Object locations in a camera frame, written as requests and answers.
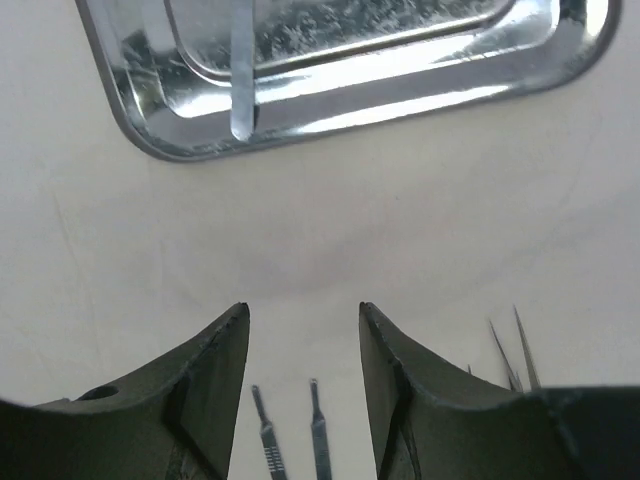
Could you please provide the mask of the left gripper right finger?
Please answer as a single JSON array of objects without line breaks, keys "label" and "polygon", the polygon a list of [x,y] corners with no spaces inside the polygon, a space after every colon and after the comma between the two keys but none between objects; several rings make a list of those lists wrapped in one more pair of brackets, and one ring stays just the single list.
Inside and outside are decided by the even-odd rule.
[{"label": "left gripper right finger", "polygon": [[451,364],[372,303],[359,310],[380,479],[636,479],[639,389],[512,391]]}]

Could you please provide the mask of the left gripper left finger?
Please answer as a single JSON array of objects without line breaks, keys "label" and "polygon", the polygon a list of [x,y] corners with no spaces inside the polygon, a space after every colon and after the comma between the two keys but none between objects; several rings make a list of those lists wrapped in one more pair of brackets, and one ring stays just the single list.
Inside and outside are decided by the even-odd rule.
[{"label": "left gripper left finger", "polygon": [[2,478],[227,478],[249,331],[249,307],[237,303],[188,341],[75,400],[2,401]]}]

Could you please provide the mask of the beige cloth wrap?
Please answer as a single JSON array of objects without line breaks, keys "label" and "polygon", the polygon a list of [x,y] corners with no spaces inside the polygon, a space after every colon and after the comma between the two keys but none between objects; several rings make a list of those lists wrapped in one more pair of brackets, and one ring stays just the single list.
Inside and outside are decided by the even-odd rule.
[{"label": "beige cloth wrap", "polygon": [[1,395],[76,398],[251,312],[292,479],[376,475],[361,302],[496,384],[639,381],[639,5],[541,94],[199,164],[149,157],[107,104],[70,1],[1,6]]}]

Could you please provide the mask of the steel scalpel handle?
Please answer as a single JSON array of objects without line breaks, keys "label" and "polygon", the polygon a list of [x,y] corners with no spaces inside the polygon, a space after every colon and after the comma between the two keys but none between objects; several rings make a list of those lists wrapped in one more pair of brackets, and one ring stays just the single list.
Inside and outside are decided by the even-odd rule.
[{"label": "steel scalpel handle", "polygon": [[230,129],[239,141],[248,141],[255,129],[255,1],[232,2],[230,47]]},{"label": "steel scalpel handle", "polygon": [[332,470],[329,443],[326,430],[326,420],[320,408],[318,381],[310,380],[312,400],[311,435],[313,442],[314,461],[317,480],[331,480]]},{"label": "steel scalpel handle", "polygon": [[258,385],[251,386],[254,403],[260,420],[260,438],[267,466],[273,480],[287,480],[286,469],[277,442],[275,430],[268,418]]}]

